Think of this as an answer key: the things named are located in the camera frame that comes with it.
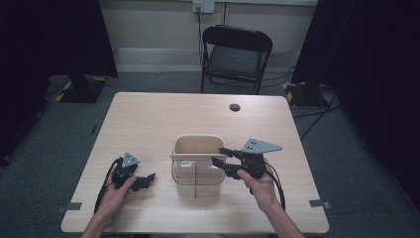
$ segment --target baseboard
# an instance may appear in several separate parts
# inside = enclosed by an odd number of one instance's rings
[[[113,53],[119,72],[201,70],[196,49],[115,48]],[[288,71],[296,65],[298,57],[299,52],[273,52],[266,71]]]

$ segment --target wooden table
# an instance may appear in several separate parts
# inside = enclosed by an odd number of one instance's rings
[[[231,111],[232,103],[241,110]],[[319,194],[283,97],[141,92],[115,96],[71,200],[82,202],[80,210],[68,210],[61,229],[84,230],[110,165],[129,152],[141,160],[137,176],[157,177],[150,188],[130,193],[105,231],[274,233],[242,180],[225,178],[218,197],[178,195],[169,155],[174,140],[184,134],[216,135],[236,150],[249,138],[281,145],[282,151],[264,155],[280,176],[286,212],[304,233],[328,231],[323,207],[309,203]]]

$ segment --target gray triangular gripper jaw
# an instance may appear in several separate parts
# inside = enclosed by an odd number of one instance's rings
[[[273,151],[281,151],[283,148],[281,146],[264,142],[256,139],[248,140],[247,144],[242,148],[242,152],[250,154],[262,154]]]

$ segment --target gray carpet floor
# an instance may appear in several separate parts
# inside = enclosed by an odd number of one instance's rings
[[[285,75],[268,72],[266,78]],[[65,76],[50,79],[50,90]],[[283,95],[282,79],[263,83],[261,94]],[[249,87],[206,83],[206,93],[251,94]],[[72,194],[94,145],[109,105],[119,91],[199,93],[200,72],[126,72],[111,78],[96,104],[54,102],[47,97],[43,115],[0,168],[0,237],[79,237],[60,229],[60,205]],[[332,90],[325,91],[331,100]],[[322,109],[293,108],[302,136]],[[391,173],[366,150],[363,132],[344,109],[327,112],[302,140],[330,230],[324,237],[420,237],[420,216]]]

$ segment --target white wall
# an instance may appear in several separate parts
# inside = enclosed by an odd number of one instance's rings
[[[191,2],[101,0],[100,4],[112,47],[198,54],[198,20]],[[201,29],[222,24],[225,6],[225,24],[260,30],[271,37],[274,46],[268,66],[296,63],[315,6],[215,3],[214,14],[201,15]],[[199,61],[194,58],[185,64],[199,65]]]

